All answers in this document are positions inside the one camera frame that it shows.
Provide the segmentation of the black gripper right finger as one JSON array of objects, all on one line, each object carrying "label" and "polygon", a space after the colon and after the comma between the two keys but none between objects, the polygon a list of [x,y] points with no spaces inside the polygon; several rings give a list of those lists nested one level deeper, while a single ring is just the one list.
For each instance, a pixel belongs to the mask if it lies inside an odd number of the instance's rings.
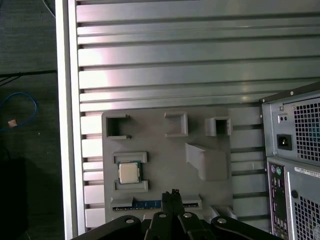
[{"label": "black gripper right finger", "polygon": [[172,190],[172,209],[188,240],[279,240],[280,238],[227,216],[214,217],[210,223],[186,211],[180,191]]}]

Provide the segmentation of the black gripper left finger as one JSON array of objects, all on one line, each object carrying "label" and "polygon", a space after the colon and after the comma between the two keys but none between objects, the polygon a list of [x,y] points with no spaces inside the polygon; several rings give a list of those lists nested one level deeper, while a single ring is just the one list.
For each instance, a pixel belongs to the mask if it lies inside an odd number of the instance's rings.
[{"label": "black gripper left finger", "polygon": [[161,197],[161,211],[152,219],[140,220],[124,215],[75,237],[76,240],[170,240],[174,219],[176,192],[165,192]]}]

